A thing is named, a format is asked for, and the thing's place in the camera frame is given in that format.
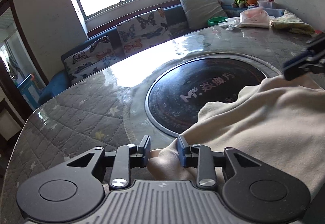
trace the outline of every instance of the teddy bear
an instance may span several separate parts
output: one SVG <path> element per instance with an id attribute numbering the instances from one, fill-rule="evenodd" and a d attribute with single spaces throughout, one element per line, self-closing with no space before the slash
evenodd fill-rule
<path id="1" fill-rule="evenodd" d="M 233 8 L 239 7 L 239 8 L 246 8 L 248 6 L 247 0 L 234 0 L 234 2 L 231 5 Z"/>

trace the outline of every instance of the door frame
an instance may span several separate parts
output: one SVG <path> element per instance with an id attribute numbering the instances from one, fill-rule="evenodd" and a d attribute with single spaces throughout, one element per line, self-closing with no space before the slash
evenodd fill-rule
<path id="1" fill-rule="evenodd" d="M 10 75 L 8 74 L 5 64 L 0 58 L 0 87 L 2 88 L 4 94 L 22 117 L 26 121 L 29 116 L 33 113 L 33 110 L 28 105 L 27 101 L 24 99 L 22 94 L 20 94 L 19 89 L 15 86 Z"/>
<path id="2" fill-rule="evenodd" d="M 38 71 L 41 79 L 44 83 L 48 84 L 48 79 L 46 78 L 44 72 L 42 71 L 40 65 L 38 64 L 28 42 L 22 31 L 22 26 L 18 20 L 17 12 L 14 6 L 13 0 L 2 0 L 0 1 L 0 16 L 8 9 L 11 8 L 12 16 L 14 18 L 15 24 L 17 26 L 18 33 L 24 43 L 24 46 L 27 50 L 27 53 L 32 60 L 36 70 Z M 22 117 L 24 121 L 27 121 L 29 116 L 33 113 L 33 110 L 26 102 L 24 97 L 21 95 L 19 89 L 16 87 L 14 82 L 12 81 L 10 75 L 8 74 L 4 62 L 0 59 L 0 87 L 2 88 L 4 94 L 7 99 L 10 101 L 12 106 L 18 112 L 18 114 Z"/>
<path id="3" fill-rule="evenodd" d="M 31 50 L 28 42 L 27 42 L 27 38 L 22 30 L 22 26 L 19 22 L 19 19 L 18 19 L 18 16 L 17 16 L 17 12 L 16 12 L 16 9 L 15 9 L 15 5 L 14 5 L 14 1 L 13 0 L 2 0 L 0 1 L 0 16 L 8 9 L 8 8 L 11 8 L 11 12 L 12 12 L 12 16 L 14 17 L 14 21 L 15 21 L 15 24 L 17 26 L 17 30 L 19 32 L 19 35 L 22 39 L 22 42 L 24 43 L 24 46 L 27 50 L 27 53 L 30 57 L 30 59 L 32 60 L 36 70 L 38 71 L 41 79 L 43 80 L 43 82 L 45 83 L 45 85 L 47 86 L 48 85 L 48 79 L 47 77 L 45 76 L 43 70 L 41 69 L 40 65 L 38 64 L 37 60 L 36 60 L 36 57 L 35 55 L 33 54 L 33 51 Z"/>

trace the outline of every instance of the ribbed gray plate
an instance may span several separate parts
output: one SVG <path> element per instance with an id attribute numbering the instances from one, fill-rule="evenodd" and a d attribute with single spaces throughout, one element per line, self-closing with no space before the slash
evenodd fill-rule
<path id="1" fill-rule="evenodd" d="M 190 181 L 136 180 L 112 191 L 99 210 L 78 224 L 247 224 L 225 209 L 212 191 Z"/>

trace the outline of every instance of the white pillow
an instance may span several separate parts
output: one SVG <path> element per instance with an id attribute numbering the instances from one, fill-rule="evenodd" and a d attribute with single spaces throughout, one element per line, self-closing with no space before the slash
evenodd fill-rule
<path id="1" fill-rule="evenodd" d="M 228 17 L 217 0 L 180 0 L 191 30 L 208 27 L 213 17 Z"/>

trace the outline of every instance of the doorway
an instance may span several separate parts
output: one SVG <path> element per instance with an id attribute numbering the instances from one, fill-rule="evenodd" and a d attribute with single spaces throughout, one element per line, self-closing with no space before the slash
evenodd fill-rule
<path id="1" fill-rule="evenodd" d="M 39 107 L 48 80 L 22 31 L 13 0 L 0 2 L 0 87 L 23 120 Z"/>

